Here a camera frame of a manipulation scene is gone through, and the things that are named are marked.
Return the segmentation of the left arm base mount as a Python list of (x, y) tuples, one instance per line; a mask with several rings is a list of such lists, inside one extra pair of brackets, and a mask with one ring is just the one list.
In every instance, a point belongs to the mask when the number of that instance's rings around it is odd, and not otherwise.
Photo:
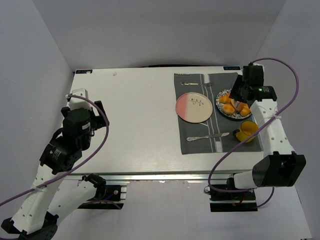
[(106, 185), (78, 209), (87, 210), (121, 210), (127, 194), (126, 185)]

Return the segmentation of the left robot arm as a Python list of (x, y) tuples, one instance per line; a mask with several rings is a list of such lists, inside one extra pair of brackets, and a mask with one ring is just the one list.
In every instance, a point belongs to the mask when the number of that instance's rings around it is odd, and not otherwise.
[(84, 184), (57, 206), (50, 204), (63, 179), (72, 173), (74, 164), (91, 144), (95, 131), (109, 128), (109, 120), (101, 101), (70, 98), (61, 109), (62, 127), (45, 147), (31, 189), (23, 192), (23, 204), (13, 217), (3, 220), (1, 228), (20, 240), (50, 240), (58, 224), (84, 201), (93, 198), (106, 181), (92, 173), (85, 176)]

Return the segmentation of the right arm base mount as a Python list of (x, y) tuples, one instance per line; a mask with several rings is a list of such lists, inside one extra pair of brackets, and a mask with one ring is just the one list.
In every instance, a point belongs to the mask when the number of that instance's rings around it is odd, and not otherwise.
[(257, 212), (256, 195), (254, 192), (224, 193), (206, 186), (204, 193), (209, 195), (212, 213)]

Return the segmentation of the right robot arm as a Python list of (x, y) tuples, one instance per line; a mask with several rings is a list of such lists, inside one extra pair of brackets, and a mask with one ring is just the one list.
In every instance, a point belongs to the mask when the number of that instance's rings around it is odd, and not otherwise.
[(242, 77), (235, 81), (230, 97), (248, 104), (258, 125), (263, 159), (252, 170), (233, 176), (237, 190), (263, 187), (292, 187), (306, 165), (306, 158), (297, 154), (277, 115), (277, 95), (272, 86), (264, 85), (261, 65), (244, 66)]

